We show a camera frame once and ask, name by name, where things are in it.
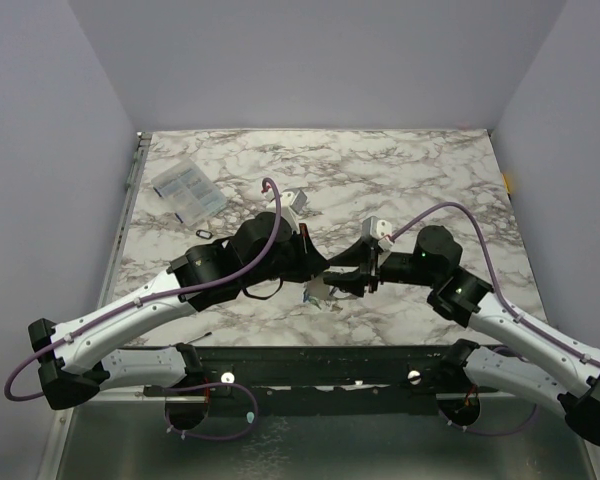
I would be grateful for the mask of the keyring bunch with keys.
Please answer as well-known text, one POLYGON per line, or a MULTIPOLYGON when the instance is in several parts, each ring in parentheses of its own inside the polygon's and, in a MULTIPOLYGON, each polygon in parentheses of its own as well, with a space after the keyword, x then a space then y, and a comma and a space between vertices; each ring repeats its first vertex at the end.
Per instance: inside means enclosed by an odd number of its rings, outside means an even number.
POLYGON ((322 274, 304 284, 302 302, 311 304, 319 309, 331 306, 338 301, 352 299, 352 296, 342 293, 337 287, 327 285, 322 274))

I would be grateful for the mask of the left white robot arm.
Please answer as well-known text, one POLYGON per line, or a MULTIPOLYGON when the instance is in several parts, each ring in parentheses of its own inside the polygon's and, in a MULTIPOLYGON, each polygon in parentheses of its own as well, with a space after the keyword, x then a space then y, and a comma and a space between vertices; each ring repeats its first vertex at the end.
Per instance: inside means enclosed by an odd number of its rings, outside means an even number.
POLYGON ((233 236, 190 248, 147 284, 98 311, 65 323, 30 324, 33 349, 52 348, 39 360, 43 395, 52 409, 62 410, 119 387, 160 386, 190 394, 203 378, 193 347, 129 342, 234 300, 253 285, 304 283, 328 266, 304 224, 292 227, 271 212, 260 213, 233 236))

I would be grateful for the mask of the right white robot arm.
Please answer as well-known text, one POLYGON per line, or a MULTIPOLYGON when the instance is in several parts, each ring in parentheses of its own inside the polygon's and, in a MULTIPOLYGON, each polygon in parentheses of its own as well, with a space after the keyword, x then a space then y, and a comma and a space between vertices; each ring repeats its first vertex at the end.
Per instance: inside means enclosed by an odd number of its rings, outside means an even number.
POLYGON ((600 349, 571 338, 511 305, 501 290, 460 265, 462 248, 442 226, 417 235, 412 253, 389 253, 386 239, 361 238, 334 257, 325 284, 362 297, 383 283, 426 286, 428 304, 442 318, 483 333, 515 352, 507 358, 459 342, 457 357, 439 367, 441 383, 504 391, 562 416, 581 438, 600 447, 600 349))

